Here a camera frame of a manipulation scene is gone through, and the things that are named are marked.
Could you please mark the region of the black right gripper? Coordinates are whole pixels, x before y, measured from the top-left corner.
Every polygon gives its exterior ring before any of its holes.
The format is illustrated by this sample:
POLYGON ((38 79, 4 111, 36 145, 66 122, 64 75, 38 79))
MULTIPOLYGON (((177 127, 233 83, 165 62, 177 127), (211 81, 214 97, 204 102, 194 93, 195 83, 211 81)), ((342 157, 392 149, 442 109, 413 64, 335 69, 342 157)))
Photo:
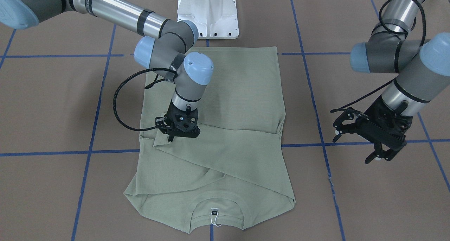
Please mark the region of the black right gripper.
POLYGON ((200 134, 197 121, 197 108, 191 110, 188 107, 187 110, 183 111, 171 102, 167 114, 155 118, 155 127, 162 133, 167 133, 168 142, 173 142, 175 137, 197 138, 200 134))

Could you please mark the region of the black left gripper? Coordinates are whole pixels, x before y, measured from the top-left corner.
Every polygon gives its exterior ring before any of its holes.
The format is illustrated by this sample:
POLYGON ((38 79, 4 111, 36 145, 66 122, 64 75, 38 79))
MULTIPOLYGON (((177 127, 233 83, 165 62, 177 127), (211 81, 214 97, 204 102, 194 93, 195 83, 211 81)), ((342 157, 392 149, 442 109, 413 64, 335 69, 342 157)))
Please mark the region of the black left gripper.
POLYGON ((362 112, 354 108, 336 108, 332 113, 342 112, 333 122, 335 137, 332 142, 336 143, 343 134, 355 134, 373 142, 374 151, 367 156, 365 164, 374 159, 391 161, 406 145, 406 131, 412 125, 412 116, 404 116, 401 113, 408 108, 409 101, 402 100, 395 109, 390 109, 379 96, 376 101, 365 111, 367 118, 361 118, 362 112), (383 150, 382 144, 389 147, 383 150))

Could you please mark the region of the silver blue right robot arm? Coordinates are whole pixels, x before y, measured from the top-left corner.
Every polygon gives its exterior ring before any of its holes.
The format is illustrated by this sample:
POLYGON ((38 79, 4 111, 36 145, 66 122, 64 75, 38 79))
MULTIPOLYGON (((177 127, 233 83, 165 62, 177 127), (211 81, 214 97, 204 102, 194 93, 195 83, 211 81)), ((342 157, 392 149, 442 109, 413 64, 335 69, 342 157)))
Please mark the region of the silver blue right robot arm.
POLYGON ((70 66, 86 79, 105 80, 118 62, 136 62, 118 84, 122 89, 132 79, 145 79, 146 93, 156 95, 163 82, 173 85, 164 93, 168 104, 137 127, 119 118, 117 90, 111 91, 111 116, 123 127, 140 133, 159 131, 167 141, 196 138, 200 134, 198 106, 211 81, 214 65, 193 50, 199 37, 191 21, 175 21, 125 0, 1 0, 1 83, 12 72, 11 58, 29 62, 42 58, 70 66))

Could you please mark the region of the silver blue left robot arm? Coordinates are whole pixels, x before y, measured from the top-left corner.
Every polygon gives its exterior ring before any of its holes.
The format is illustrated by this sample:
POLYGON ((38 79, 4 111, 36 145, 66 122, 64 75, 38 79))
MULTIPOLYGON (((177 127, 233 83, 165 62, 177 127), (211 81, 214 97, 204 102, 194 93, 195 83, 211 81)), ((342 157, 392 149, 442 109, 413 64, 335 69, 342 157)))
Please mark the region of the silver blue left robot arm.
POLYGON ((331 110, 341 112, 333 122, 333 142, 357 134, 373 144, 365 164, 391 161, 406 146, 413 116, 449 85, 449 33, 426 39, 425 1, 388 0, 369 40, 351 51, 354 71, 397 75, 381 86, 383 93, 366 111, 352 103, 331 110))

